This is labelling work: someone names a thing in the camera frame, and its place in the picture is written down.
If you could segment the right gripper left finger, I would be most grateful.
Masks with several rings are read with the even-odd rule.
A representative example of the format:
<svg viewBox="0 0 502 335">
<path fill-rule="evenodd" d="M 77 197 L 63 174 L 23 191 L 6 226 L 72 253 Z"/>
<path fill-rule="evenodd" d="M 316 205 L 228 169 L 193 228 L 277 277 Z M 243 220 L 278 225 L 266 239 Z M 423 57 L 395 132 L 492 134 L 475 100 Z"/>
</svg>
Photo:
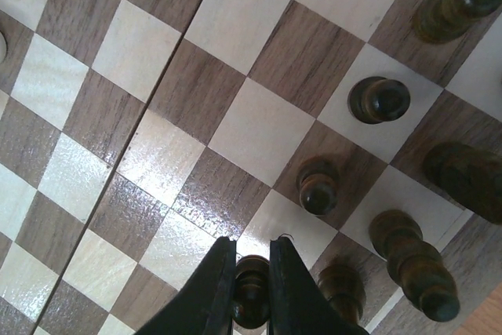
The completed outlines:
<svg viewBox="0 0 502 335">
<path fill-rule="evenodd" d="M 138 334 L 231 334 L 236 242 L 219 237 L 178 294 Z"/>
</svg>

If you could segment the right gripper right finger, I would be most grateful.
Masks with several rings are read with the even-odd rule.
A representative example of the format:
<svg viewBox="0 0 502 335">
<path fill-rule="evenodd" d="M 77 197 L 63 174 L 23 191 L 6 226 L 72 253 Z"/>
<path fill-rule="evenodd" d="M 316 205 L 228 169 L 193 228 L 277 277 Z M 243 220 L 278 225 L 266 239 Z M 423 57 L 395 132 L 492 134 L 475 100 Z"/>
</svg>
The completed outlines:
<svg viewBox="0 0 502 335">
<path fill-rule="evenodd" d="M 342 319 L 324 298 L 291 239 L 270 241 L 272 334 L 366 334 Z"/>
</svg>

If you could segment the dark pawn seven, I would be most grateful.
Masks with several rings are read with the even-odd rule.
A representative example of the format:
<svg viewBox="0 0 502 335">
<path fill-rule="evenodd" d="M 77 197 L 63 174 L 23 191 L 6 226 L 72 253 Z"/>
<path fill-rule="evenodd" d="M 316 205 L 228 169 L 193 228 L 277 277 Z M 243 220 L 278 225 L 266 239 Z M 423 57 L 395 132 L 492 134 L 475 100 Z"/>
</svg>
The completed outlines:
<svg viewBox="0 0 502 335">
<path fill-rule="evenodd" d="M 231 315 L 239 326 L 253 330 L 270 318 L 268 278 L 269 261 L 262 256 L 248 255 L 236 264 Z"/>
</svg>

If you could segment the dark queen chess piece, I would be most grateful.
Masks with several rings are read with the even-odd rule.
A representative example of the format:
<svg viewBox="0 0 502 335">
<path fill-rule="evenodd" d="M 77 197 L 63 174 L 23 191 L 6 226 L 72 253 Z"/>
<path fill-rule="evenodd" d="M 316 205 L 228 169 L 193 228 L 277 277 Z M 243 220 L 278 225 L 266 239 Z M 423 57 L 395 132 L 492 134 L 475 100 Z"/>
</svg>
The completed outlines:
<svg viewBox="0 0 502 335">
<path fill-rule="evenodd" d="M 358 325 L 366 305 L 360 274 L 346 264 L 331 264 L 318 274 L 318 288 L 345 321 Z"/>
</svg>

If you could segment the dark bishop chess piece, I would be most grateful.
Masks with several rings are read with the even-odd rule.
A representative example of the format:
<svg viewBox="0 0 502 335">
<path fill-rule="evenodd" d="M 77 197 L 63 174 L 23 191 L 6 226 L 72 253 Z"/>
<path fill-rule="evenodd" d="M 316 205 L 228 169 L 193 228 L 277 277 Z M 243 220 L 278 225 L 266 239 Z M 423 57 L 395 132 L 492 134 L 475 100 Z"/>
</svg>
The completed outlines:
<svg viewBox="0 0 502 335">
<path fill-rule="evenodd" d="M 455 280 L 440 252 L 424 241 L 419 224 L 408 213 L 390 209 L 378 214 L 370 223 L 369 237 L 387 261 L 389 276 L 417 310 L 435 322 L 449 322 L 458 316 Z"/>
</svg>

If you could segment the dark pawn eight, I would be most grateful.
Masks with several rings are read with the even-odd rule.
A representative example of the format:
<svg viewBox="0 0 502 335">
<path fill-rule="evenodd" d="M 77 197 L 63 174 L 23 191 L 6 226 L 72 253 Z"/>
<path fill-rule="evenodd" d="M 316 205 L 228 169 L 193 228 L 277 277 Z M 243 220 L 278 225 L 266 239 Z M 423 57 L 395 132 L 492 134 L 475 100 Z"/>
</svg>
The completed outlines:
<svg viewBox="0 0 502 335">
<path fill-rule="evenodd" d="M 336 164 L 323 156 L 303 162 L 296 175 L 300 206 L 309 213 L 324 217 L 338 202 L 339 173 Z"/>
</svg>

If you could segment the dark knight chess piece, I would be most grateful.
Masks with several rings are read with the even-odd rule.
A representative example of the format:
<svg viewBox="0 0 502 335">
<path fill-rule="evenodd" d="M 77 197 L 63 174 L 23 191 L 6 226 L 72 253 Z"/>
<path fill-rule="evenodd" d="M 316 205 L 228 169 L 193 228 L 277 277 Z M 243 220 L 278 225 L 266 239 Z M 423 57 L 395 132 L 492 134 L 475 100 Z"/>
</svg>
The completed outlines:
<svg viewBox="0 0 502 335">
<path fill-rule="evenodd" d="M 426 178 L 492 224 L 501 224 L 501 157 L 460 142 L 435 145 L 424 157 Z"/>
</svg>

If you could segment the dark pawn four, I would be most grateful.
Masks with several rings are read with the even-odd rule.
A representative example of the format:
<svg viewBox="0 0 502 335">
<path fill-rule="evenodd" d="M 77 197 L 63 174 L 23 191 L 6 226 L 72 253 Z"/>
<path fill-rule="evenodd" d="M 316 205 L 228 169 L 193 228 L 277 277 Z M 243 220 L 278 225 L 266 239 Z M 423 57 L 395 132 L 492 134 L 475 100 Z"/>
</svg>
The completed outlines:
<svg viewBox="0 0 502 335">
<path fill-rule="evenodd" d="M 410 92 L 402 82 L 380 76 L 364 78 L 351 89 L 347 98 L 351 114 L 370 125 L 401 118 L 410 103 Z"/>
</svg>

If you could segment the dark rook chess piece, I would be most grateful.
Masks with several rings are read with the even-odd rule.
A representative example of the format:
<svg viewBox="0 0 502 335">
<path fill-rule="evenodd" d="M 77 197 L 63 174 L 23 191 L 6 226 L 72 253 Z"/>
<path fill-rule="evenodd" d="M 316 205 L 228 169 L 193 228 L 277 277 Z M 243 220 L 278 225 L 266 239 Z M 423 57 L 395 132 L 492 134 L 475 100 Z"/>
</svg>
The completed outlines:
<svg viewBox="0 0 502 335">
<path fill-rule="evenodd" d="M 413 16 L 413 30 L 424 42 L 445 44 L 500 7 L 501 0 L 423 0 Z"/>
</svg>

